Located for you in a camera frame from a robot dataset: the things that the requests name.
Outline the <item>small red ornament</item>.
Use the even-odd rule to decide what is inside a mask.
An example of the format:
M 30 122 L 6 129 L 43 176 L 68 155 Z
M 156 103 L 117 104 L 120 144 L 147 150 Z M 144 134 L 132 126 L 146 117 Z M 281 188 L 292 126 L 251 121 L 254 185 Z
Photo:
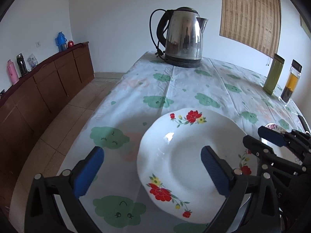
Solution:
M 73 42 L 73 41 L 68 41 L 67 47 L 68 47 L 68 48 L 71 48 L 71 47 L 73 47 L 73 46 L 74 46 L 74 42 Z

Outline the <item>white plate red flowers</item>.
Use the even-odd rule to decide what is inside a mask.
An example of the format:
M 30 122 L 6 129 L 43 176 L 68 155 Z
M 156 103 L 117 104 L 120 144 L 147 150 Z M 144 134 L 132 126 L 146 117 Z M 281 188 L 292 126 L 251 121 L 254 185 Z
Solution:
M 145 132 L 137 156 L 138 176 L 152 202 L 189 223 L 208 223 L 225 197 L 201 161 L 210 146 L 233 169 L 257 173 L 257 158 L 243 145 L 245 132 L 213 110 L 183 108 L 159 117 Z

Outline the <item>stainless steel electric kettle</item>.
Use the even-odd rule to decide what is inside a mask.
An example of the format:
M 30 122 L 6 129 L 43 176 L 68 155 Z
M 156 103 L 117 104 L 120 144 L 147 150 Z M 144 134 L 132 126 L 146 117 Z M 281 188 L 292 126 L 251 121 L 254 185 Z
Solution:
M 207 21 L 190 7 L 165 11 L 156 29 L 158 41 L 165 47 L 164 61 L 183 68 L 199 67 Z

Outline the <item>green wall panel box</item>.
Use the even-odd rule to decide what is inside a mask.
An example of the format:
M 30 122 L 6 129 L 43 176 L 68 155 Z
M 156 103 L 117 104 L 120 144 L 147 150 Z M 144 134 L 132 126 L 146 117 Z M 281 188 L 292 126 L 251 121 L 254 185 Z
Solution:
M 308 36 L 309 39 L 311 39 L 311 33 L 310 30 L 308 29 L 305 21 L 303 20 L 302 16 L 300 16 L 300 24 L 301 28 L 304 30 L 305 34 Z

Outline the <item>green thermos bottle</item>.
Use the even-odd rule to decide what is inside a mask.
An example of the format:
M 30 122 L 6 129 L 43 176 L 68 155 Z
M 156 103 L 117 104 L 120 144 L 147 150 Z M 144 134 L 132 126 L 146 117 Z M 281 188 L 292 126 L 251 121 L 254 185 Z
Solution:
M 270 70 L 266 81 L 263 86 L 263 90 L 268 94 L 272 95 L 273 91 L 277 85 L 279 77 L 281 75 L 281 71 L 283 69 L 285 60 L 283 57 L 279 56 L 278 54 L 274 54 L 273 61 L 270 66 Z

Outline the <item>pink thermos flask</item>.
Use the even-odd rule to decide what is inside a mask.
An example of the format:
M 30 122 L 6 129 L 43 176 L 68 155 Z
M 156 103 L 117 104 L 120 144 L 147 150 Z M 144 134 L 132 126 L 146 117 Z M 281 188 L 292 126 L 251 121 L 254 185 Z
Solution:
M 10 82 L 12 85 L 15 85 L 19 81 L 19 77 L 17 75 L 14 63 L 10 59 L 7 61 L 7 72 L 10 78 Z

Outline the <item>cloud-print tablecloth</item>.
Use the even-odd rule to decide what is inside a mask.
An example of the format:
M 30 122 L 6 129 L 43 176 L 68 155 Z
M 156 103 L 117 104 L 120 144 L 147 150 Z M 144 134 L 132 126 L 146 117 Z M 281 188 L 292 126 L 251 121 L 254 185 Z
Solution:
M 213 110 L 233 120 L 246 135 L 269 123 L 303 131 L 294 102 L 284 106 L 263 90 L 263 75 L 214 59 L 197 68 L 169 65 L 145 53 L 122 77 L 82 128 L 58 175 L 72 170 L 99 146 L 104 162 L 87 193 L 79 198 L 100 232 L 203 232 L 208 223 L 189 223 L 158 208 L 137 171 L 145 132 L 161 116 L 183 108 Z M 70 230 L 77 232 L 60 196 L 55 200 Z

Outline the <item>blue water jug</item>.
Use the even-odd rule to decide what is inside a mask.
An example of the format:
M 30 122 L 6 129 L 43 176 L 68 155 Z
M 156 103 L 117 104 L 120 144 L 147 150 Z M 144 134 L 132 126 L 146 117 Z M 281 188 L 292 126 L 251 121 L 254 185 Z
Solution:
M 67 50 L 67 39 L 63 32 L 59 32 L 55 39 L 56 46 L 59 48 L 59 52 Z

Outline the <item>clear plastic bag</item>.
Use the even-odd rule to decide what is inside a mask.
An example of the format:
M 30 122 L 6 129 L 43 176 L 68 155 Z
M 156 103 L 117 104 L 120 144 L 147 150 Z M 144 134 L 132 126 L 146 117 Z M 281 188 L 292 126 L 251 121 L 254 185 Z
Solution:
M 28 58 L 27 58 L 27 62 L 29 64 L 29 66 L 31 67 L 31 69 L 35 68 L 38 65 L 38 60 L 36 59 L 36 57 L 34 56 L 34 54 L 31 54 Z

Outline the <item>glass tea bottle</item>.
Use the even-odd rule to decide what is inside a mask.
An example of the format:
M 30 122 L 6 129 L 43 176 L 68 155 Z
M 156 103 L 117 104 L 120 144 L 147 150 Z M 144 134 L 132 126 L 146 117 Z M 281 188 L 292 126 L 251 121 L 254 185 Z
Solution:
M 302 69 L 303 66 L 293 59 L 286 85 L 278 98 L 284 106 L 287 106 L 292 98 L 293 92 L 299 82 Z

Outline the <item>brown wooden sideboard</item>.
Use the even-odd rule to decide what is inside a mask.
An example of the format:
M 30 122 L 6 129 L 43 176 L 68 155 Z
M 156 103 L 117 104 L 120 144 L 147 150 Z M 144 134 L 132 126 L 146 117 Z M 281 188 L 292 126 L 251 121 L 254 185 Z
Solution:
M 40 136 L 63 107 L 94 78 L 89 43 L 41 62 L 1 98 L 1 210 Z

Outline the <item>black thermos flask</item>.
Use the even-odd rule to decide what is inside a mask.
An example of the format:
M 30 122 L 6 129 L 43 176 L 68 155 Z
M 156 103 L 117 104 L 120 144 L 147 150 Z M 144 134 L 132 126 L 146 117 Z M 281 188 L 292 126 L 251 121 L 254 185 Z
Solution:
M 26 64 L 25 64 L 24 57 L 23 57 L 22 53 L 17 55 L 16 61 L 17 61 L 17 65 L 18 65 L 19 71 L 21 73 L 21 76 L 25 76 L 28 73 L 28 70 L 26 68 Z

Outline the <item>white plate pink flowers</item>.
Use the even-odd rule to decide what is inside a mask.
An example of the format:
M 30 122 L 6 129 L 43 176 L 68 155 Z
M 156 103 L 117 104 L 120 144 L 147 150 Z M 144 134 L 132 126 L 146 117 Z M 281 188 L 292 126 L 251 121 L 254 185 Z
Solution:
M 283 131 L 286 131 L 283 127 L 269 123 L 265 126 L 266 128 L 269 128 L 273 131 L 276 131 L 278 133 L 281 133 Z M 265 145 L 271 147 L 273 149 L 273 152 L 280 158 L 284 158 L 286 160 L 289 160 L 290 162 L 296 163 L 298 165 L 302 165 L 302 162 L 296 157 L 287 147 L 278 147 L 277 145 L 274 145 L 273 143 L 269 142 L 268 140 L 265 140 L 264 138 L 260 139 L 262 143 Z

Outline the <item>bamboo window blind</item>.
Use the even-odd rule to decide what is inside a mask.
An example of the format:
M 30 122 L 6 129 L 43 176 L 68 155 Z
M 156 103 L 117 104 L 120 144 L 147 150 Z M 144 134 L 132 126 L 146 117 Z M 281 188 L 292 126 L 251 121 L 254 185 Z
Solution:
M 222 0 L 222 37 L 273 57 L 279 47 L 280 28 L 280 0 Z

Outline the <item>black smartphone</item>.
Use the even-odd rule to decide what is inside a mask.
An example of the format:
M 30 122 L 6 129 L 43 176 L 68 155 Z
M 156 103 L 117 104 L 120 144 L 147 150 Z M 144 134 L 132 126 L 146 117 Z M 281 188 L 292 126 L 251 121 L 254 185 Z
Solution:
M 298 118 L 301 122 L 301 125 L 303 126 L 305 133 L 310 135 L 310 129 L 309 129 L 309 126 L 308 126 L 305 118 L 302 115 L 298 115 Z

